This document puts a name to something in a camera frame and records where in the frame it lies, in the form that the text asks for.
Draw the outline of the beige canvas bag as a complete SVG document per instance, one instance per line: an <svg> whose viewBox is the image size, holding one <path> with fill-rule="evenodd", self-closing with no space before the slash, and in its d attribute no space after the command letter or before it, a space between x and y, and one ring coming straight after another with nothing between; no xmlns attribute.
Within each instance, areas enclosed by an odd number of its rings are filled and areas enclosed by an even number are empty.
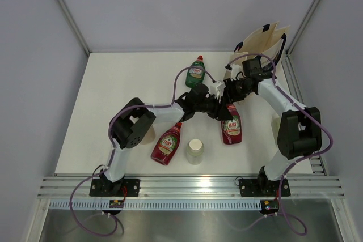
<svg viewBox="0 0 363 242"><path fill-rule="evenodd" d="M278 27L278 22L266 24L236 45L228 64L242 67L239 79L253 80L250 94L279 97L276 88L276 68L282 57L290 27Z"/></svg>

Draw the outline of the green dish soap bottle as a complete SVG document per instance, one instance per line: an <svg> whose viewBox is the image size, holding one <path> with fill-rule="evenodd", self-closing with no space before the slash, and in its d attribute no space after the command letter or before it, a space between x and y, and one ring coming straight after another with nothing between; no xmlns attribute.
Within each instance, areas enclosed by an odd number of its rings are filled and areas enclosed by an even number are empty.
<svg viewBox="0 0 363 242"><path fill-rule="evenodd" d="M205 77L205 64L203 56L198 56L198 58L191 64L191 67L187 71L187 76L185 79L185 85L192 88L204 81Z"/></svg>

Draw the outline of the clear jar white lid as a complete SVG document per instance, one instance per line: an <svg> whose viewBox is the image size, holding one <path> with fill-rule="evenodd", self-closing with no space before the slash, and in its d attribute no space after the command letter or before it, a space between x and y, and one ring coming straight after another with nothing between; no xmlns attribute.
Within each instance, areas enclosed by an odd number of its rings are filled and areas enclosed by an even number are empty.
<svg viewBox="0 0 363 242"><path fill-rule="evenodd" d="M186 158L192 165L198 165L202 162L204 154L204 144L199 139L189 141L186 149Z"/></svg>

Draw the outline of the red dish soap bottle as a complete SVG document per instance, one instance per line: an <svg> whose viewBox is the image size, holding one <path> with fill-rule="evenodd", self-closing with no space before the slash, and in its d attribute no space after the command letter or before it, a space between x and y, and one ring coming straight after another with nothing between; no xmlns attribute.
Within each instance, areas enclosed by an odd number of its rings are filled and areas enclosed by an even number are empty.
<svg viewBox="0 0 363 242"><path fill-rule="evenodd" d="M181 138L182 123L177 122L158 139L150 157L161 165L169 165L174 157Z"/></svg>
<svg viewBox="0 0 363 242"><path fill-rule="evenodd" d="M228 104L227 108L233 119L221 122L222 140L225 145L234 145L242 141L242 122L234 104Z"/></svg>

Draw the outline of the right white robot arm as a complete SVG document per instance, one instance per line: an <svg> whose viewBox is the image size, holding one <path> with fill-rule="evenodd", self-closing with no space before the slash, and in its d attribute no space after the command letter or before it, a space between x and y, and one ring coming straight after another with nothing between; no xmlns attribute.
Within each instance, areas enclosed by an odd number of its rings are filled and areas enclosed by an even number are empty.
<svg viewBox="0 0 363 242"><path fill-rule="evenodd" d="M275 71L262 68L260 58L245 60L240 65L232 60L226 69L230 71L223 93L227 102L242 101L255 93L280 117L278 150L270 162L260 169L256 179L258 191L269 195L294 165L321 148L320 111L316 107L306 107L287 94L279 84Z"/></svg>

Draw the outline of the beige pump bottle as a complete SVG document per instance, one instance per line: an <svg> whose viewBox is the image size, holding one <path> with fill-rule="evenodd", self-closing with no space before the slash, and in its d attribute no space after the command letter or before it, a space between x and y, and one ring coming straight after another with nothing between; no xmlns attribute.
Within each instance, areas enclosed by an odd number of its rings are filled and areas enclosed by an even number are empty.
<svg viewBox="0 0 363 242"><path fill-rule="evenodd" d="M143 145L147 145L147 144L153 142L154 140L155 140L155 130L154 130L153 125L151 125L151 127L148 129L148 131L145 134L141 143Z"/></svg>

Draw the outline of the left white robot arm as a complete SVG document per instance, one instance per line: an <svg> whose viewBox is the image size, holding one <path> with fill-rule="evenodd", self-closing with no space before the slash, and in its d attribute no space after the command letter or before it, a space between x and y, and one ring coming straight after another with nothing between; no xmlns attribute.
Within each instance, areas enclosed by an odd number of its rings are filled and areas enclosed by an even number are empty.
<svg viewBox="0 0 363 242"><path fill-rule="evenodd" d="M108 197L123 193L130 152L154 124L184 122L196 112L206 113L218 121L232 120L227 105L239 99L235 88L224 84L214 91L198 84L167 105L146 105L139 98L133 98L109 123L112 150L107 165L92 178L90 196Z"/></svg>

